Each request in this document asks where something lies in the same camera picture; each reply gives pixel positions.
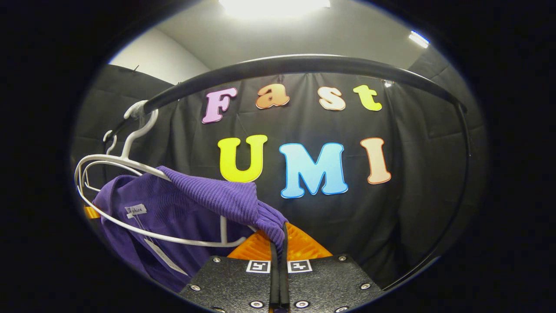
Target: colorful foam letter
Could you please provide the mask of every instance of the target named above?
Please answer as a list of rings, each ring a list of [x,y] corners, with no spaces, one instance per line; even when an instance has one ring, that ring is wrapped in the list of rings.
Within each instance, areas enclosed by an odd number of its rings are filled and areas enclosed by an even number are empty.
[[[386,183],[392,178],[392,175],[386,170],[386,161],[382,150],[384,140],[382,138],[367,138],[361,141],[361,145],[367,150],[369,157],[371,175],[367,181],[373,185]]]
[[[320,105],[326,110],[341,111],[346,108],[346,102],[340,98],[342,93],[336,88],[320,87],[317,94],[322,98],[319,99]]]
[[[251,165],[246,170],[236,167],[236,147],[239,138],[226,138],[218,142],[220,147],[220,173],[229,182],[248,183],[257,179],[262,173],[262,145],[268,140],[265,135],[247,137],[245,142],[251,146]]]
[[[218,122],[222,119],[222,114],[218,112],[221,108],[222,112],[228,109],[230,97],[237,96],[237,89],[229,88],[220,91],[210,92],[207,94],[208,103],[205,117],[202,119],[203,124]]]
[[[353,89],[353,91],[359,94],[361,103],[367,110],[380,111],[382,109],[382,104],[375,102],[373,96],[376,96],[376,91],[369,89],[367,85],[361,85]]]
[[[261,88],[257,93],[260,97],[255,102],[259,109],[266,109],[273,105],[281,106],[290,101],[286,95],[286,87],[282,84],[272,84]]]
[[[286,188],[280,193],[282,197],[300,198],[305,194],[305,190],[299,186],[299,176],[313,195],[319,190],[323,176],[326,176],[326,182],[322,193],[337,194],[348,191],[342,170],[341,154],[344,146],[341,144],[327,143],[322,146],[316,163],[301,144],[284,144],[280,146],[279,151],[286,157]]]

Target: purple garment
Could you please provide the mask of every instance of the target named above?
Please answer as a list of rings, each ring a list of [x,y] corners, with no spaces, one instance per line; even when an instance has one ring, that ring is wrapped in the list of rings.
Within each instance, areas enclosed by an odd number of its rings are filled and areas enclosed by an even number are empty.
[[[167,236],[220,242],[220,215],[228,219],[229,241],[248,237],[255,226],[267,233],[281,252],[287,220],[256,197],[254,183],[191,177],[158,167],[172,181],[144,174],[119,176],[107,183],[93,204],[127,224]],[[126,207],[142,204],[146,213],[128,218]],[[234,248],[212,248],[148,238],[186,275],[175,270],[145,241],[144,235],[101,217],[106,239],[135,269],[179,292],[211,255],[227,256]]]

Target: white ceiling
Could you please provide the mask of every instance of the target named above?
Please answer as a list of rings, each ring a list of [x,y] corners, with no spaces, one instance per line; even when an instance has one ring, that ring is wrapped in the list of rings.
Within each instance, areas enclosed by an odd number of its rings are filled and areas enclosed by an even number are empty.
[[[386,12],[352,0],[330,2],[330,8],[302,17],[238,19],[218,0],[205,0],[157,28],[211,70],[297,53],[366,58],[407,69],[423,52],[408,38],[411,29]]]

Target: ceiling light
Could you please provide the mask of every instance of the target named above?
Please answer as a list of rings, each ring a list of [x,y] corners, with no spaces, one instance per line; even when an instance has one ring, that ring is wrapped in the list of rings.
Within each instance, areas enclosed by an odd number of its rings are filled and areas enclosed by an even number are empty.
[[[409,35],[409,39],[415,41],[419,46],[423,48],[427,48],[429,46],[429,41],[414,31],[411,31],[411,34]]]
[[[300,16],[319,8],[330,8],[330,0],[219,0],[226,13],[236,17]]]

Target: pink letter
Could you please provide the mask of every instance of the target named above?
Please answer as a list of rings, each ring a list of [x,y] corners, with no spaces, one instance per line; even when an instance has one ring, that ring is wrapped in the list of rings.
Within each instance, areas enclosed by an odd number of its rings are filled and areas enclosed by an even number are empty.
[[[382,138],[367,138],[361,141],[361,145],[367,150],[369,157],[371,175],[367,181],[369,184],[386,183],[392,178],[392,175],[386,170],[386,161],[382,150],[384,140]]]
[[[207,103],[206,115],[202,120],[203,124],[218,122],[222,119],[222,114],[218,112],[218,108],[222,108],[222,112],[228,109],[230,104],[230,97],[228,96],[237,96],[237,89],[230,88],[207,94],[209,102]]]

